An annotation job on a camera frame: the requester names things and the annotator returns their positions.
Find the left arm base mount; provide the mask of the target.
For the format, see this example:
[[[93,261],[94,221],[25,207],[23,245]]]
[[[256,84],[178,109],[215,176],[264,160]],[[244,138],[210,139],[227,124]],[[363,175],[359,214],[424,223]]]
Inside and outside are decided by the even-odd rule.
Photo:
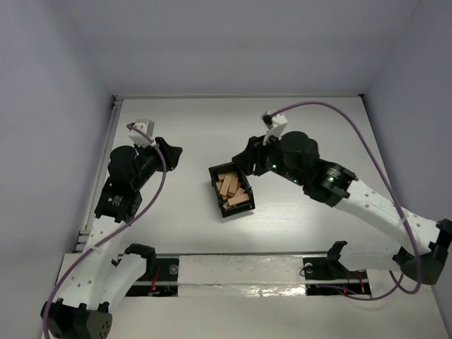
[[[179,277],[178,256],[158,256],[154,269],[145,273],[129,288],[127,297],[177,297]]]

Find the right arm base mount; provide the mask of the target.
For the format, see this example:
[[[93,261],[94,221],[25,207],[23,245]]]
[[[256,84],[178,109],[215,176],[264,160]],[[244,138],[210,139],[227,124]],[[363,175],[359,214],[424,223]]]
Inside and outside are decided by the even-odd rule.
[[[371,296],[367,272],[350,271],[326,257],[305,257],[299,275],[305,279],[307,296]]]

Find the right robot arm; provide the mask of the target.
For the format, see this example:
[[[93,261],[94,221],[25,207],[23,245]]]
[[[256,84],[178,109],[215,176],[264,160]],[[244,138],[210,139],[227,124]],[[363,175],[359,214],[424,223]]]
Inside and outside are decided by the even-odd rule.
[[[356,174],[321,159],[318,144],[293,131],[281,138],[253,136],[232,161],[246,176],[273,172],[302,187],[309,198],[363,220],[399,244],[353,247],[336,241],[328,259],[348,270],[394,270],[424,285],[435,285],[451,245],[451,221],[434,221],[402,209],[371,189]]]

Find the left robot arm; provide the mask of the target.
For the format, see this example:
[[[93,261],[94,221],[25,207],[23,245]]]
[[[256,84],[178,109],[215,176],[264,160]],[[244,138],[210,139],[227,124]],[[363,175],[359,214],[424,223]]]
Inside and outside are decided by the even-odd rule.
[[[140,190],[155,172],[176,168],[183,152],[163,138],[115,148],[82,254],[56,283],[41,317],[46,338],[106,338],[112,311],[137,279],[151,274],[156,253],[133,243],[118,258],[126,229],[147,211]]]

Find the wooden block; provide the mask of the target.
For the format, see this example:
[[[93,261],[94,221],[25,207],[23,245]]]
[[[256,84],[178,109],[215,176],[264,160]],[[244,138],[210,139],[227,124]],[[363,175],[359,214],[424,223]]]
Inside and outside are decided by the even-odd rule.
[[[218,189],[221,190],[222,183],[223,183],[225,177],[233,177],[233,176],[234,176],[233,172],[219,174],[218,175],[218,181],[216,182],[216,185],[217,185]]]
[[[249,201],[249,195],[247,193],[234,196],[227,200],[227,202],[230,206],[236,206],[236,205],[239,205],[239,204],[247,202],[247,201]]]
[[[226,175],[222,181],[220,194],[226,196],[230,190],[231,183],[236,179],[234,176]]]
[[[236,177],[236,176],[233,176],[231,178],[231,181],[230,181],[230,185],[229,185],[229,189],[228,189],[227,195],[228,196],[234,196],[236,194],[239,186],[240,186],[239,178]]]

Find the black plastic bin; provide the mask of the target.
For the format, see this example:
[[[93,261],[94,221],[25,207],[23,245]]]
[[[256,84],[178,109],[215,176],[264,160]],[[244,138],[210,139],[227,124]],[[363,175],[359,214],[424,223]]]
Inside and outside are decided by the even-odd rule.
[[[254,193],[243,171],[233,162],[208,168],[223,218],[255,209]]]

